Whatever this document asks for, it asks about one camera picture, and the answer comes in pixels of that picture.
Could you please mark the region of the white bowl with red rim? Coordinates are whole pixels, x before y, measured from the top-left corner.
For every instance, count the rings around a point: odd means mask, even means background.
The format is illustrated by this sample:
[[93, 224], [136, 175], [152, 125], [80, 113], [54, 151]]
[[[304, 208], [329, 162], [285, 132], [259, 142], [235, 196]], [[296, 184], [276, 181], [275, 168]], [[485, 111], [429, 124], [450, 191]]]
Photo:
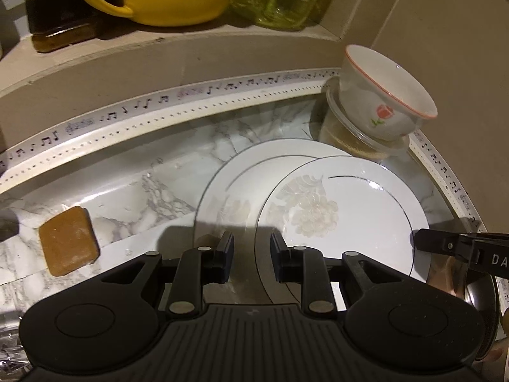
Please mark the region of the white bowl with red rim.
[[402, 66], [365, 46], [350, 44], [344, 52], [339, 100], [367, 135], [395, 141], [437, 118], [431, 95]]

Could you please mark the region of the white floral deep plate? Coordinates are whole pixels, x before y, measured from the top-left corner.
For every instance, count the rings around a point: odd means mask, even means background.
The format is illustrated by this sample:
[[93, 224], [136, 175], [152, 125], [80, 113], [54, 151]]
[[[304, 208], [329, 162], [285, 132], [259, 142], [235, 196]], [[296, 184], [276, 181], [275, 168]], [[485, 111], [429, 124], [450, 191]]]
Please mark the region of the white floral deep plate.
[[430, 255], [413, 247], [428, 223], [410, 188], [385, 167], [366, 159], [331, 156], [304, 163], [267, 160], [254, 170], [248, 197], [255, 259], [271, 301], [295, 303], [297, 287], [277, 282], [269, 238], [278, 230], [288, 247], [316, 248], [330, 258], [348, 251], [367, 255], [420, 281]]

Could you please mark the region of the brown soap bar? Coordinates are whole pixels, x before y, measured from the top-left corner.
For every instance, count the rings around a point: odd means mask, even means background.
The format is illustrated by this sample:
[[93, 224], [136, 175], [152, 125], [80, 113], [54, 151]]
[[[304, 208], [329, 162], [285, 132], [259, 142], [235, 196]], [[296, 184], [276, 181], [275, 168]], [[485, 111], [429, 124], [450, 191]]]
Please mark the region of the brown soap bar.
[[91, 264], [100, 255], [89, 213], [80, 206], [42, 224], [39, 237], [48, 271], [55, 277]]

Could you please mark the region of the dark glass jar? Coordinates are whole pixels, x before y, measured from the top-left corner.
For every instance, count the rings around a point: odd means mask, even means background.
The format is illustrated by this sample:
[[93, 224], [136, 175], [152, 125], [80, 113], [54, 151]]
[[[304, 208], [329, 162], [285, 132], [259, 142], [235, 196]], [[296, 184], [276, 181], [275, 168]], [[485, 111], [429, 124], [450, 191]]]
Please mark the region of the dark glass jar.
[[49, 53], [97, 37], [101, 16], [84, 0], [25, 0], [34, 49]]

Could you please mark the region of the pink steel-lined handled bowl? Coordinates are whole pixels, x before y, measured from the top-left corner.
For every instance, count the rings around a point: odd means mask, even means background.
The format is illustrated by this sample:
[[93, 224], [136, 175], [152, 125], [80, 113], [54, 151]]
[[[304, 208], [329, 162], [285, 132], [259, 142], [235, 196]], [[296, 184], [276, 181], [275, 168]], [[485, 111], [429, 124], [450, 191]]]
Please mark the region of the pink steel-lined handled bowl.
[[500, 303], [495, 279], [469, 269], [466, 264], [445, 255], [433, 255], [427, 284], [447, 292], [473, 306], [484, 323], [484, 337], [475, 362], [498, 360], [502, 348], [495, 348], [499, 326]]

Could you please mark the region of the clear plastic lidded container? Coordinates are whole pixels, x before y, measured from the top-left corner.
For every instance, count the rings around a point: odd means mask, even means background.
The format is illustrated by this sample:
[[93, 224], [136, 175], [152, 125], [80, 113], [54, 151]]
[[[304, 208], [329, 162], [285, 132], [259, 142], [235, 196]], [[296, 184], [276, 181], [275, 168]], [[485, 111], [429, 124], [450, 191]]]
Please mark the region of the clear plastic lidded container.
[[339, 100], [339, 78], [327, 81], [325, 98], [327, 111], [318, 139], [323, 143], [359, 158], [382, 162], [390, 157], [403, 156], [410, 144], [409, 136], [404, 135], [396, 141], [383, 141], [370, 137], [347, 118]]

